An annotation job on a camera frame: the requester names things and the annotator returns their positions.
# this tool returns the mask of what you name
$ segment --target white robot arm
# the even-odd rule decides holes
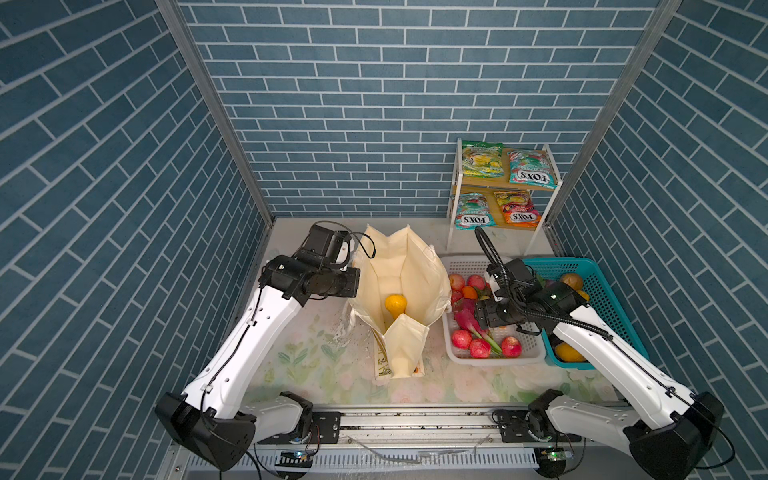
[[[270,347],[312,295],[356,295],[360,272],[346,266],[352,238],[349,231],[314,224],[291,257],[280,255],[264,267],[243,316],[216,355],[181,395],[165,393],[157,401],[155,414],[172,439],[222,471],[252,442],[280,433],[306,439],[312,403],[298,395],[283,392],[249,415],[239,408]]]
[[[568,285],[539,285],[522,260],[504,264],[482,229],[475,235],[491,262],[487,280],[495,296],[477,302],[480,326],[536,323],[581,353],[634,409],[596,406],[548,390],[528,406],[533,435],[580,435],[630,455],[657,480],[686,478],[720,432],[723,404],[708,392],[694,395],[656,368]]]

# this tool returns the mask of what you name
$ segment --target red apple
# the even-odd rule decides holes
[[[464,288],[464,277],[458,273],[451,273],[448,275],[448,280],[451,282],[451,290],[460,292],[462,291],[462,288]]]
[[[467,279],[467,285],[472,286],[477,290],[483,290],[485,288],[485,280],[479,275],[470,275]]]
[[[457,349],[466,350],[472,343],[472,334],[466,330],[458,329],[451,335],[451,343]]]
[[[469,355],[476,359],[487,359],[491,355],[491,345],[483,339],[474,339],[469,343]]]
[[[502,355],[508,359],[516,359],[523,353],[523,346],[520,340],[513,336],[508,336],[502,340]]]

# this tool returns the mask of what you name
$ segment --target white metal shelf frame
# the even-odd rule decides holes
[[[533,232],[533,235],[531,236],[531,239],[528,241],[528,245],[526,246],[525,250],[523,250],[523,257],[526,257],[528,255],[528,252],[531,250],[531,246],[534,243],[534,240],[536,240],[536,237],[541,232],[545,221],[547,219],[547,215],[549,215],[552,203],[554,202],[554,199],[557,197],[558,192],[560,191],[560,187],[562,186],[563,182],[560,177],[560,171],[558,169],[557,162],[554,161],[554,155],[552,155],[552,150],[549,147],[549,144],[545,144],[543,151],[546,152],[547,157],[549,159],[549,162],[552,166],[552,172],[555,177],[555,181],[557,182],[557,186],[554,189],[546,189],[546,191],[551,191],[552,195],[549,197],[549,201],[547,202],[547,207],[544,209],[544,212],[541,214],[541,219],[538,222],[538,225],[536,226],[536,229]],[[464,169],[462,168],[462,139],[457,138],[456,139],[456,156],[454,159],[454,165],[453,165],[453,177],[451,180],[451,192],[455,191],[454,194],[451,195],[451,203],[449,213],[448,213],[448,219],[449,225],[448,225],[448,241],[446,242],[445,249],[447,251],[450,251],[451,248],[451,240],[453,239],[453,232],[456,230],[455,222],[456,222],[456,212],[458,210],[458,195],[461,192],[462,184],[464,183]],[[506,185],[498,185],[493,187],[477,187],[479,190],[490,190],[490,189],[496,189],[496,190],[543,190],[543,189],[531,189],[527,185],[517,185],[517,184],[506,184]]]

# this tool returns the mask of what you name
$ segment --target candy bag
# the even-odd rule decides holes
[[[547,154],[536,150],[513,150],[509,152],[509,183],[535,185],[554,189],[552,166]]]
[[[504,174],[502,150],[504,144],[484,141],[462,141],[462,169],[470,177],[494,178]]]
[[[534,208],[531,195],[525,190],[494,192],[505,222],[516,227],[536,227],[541,220]]]
[[[488,201],[483,194],[463,194],[458,196],[456,210],[456,228],[474,230],[475,227],[493,227],[496,222],[488,210]]]

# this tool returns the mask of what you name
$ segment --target wooden shelf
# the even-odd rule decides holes
[[[478,193],[478,194],[485,195],[485,200],[488,202],[488,211],[491,212],[491,217],[493,217],[493,221],[496,222],[496,225],[494,225],[491,228],[506,228],[509,230],[529,230],[529,231],[536,230],[536,227],[518,227],[511,223],[507,223],[507,221],[504,220],[504,214],[502,214],[502,209],[499,207],[498,202],[496,201],[496,196],[493,194],[493,192],[497,190],[498,189],[489,190],[486,188],[463,186],[461,193],[462,194]]]
[[[485,188],[495,188],[497,190],[543,190],[547,192],[554,191],[554,188],[550,187],[539,187],[537,185],[528,185],[528,184],[511,184],[509,183],[509,175],[510,175],[510,169],[509,169],[509,161],[507,157],[507,153],[509,151],[513,150],[519,150],[519,148],[505,148],[502,151],[502,169],[504,169],[504,174],[500,177],[495,178],[483,178],[483,177],[470,177],[467,174],[462,175],[462,185],[472,185],[474,187],[485,187]],[[536,150],[539,152],[542,152],[544,155],[547,154],[545,151]]]

